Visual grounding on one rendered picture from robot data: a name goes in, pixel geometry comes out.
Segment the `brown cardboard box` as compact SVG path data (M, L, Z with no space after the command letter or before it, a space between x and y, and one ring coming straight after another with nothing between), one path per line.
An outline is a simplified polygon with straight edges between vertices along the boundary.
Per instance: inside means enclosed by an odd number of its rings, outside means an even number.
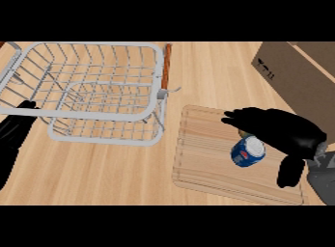
M298 116L335 143L335 83L287 41L264 41L251 65Z

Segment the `blue can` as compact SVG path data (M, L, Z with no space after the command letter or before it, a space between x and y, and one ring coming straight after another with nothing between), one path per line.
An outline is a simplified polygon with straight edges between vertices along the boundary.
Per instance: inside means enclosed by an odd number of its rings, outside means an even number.
M266 157L264 143L256 136L242 138L231 149L231 160L239 167L250 167Z

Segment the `pale wooden cutting board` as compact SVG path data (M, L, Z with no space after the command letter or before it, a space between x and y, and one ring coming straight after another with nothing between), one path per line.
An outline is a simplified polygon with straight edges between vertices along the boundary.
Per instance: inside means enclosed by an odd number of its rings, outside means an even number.
M238 130L222 123L225 111L186 105L173 165L179 187L262 205L301 205L307 195L301 185L279 188L278 166L285 154L266 145L264 159L241 168L231 160L231 148L241 140Z

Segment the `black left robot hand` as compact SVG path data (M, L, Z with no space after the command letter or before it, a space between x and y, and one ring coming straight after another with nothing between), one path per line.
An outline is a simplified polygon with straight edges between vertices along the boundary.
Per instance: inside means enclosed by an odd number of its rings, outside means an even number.
M0 190L8 182L19 148L34 121L33 116L9 115L0 122Z

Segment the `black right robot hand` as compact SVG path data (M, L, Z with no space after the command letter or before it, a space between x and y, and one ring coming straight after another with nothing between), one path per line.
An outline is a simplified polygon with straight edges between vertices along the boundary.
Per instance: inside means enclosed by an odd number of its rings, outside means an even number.
M324 155L328 148L326 133L318 125L284 110L257 107L226 111L222 122L287 154L279 164L276 185L279 188L295 187L306 161Z

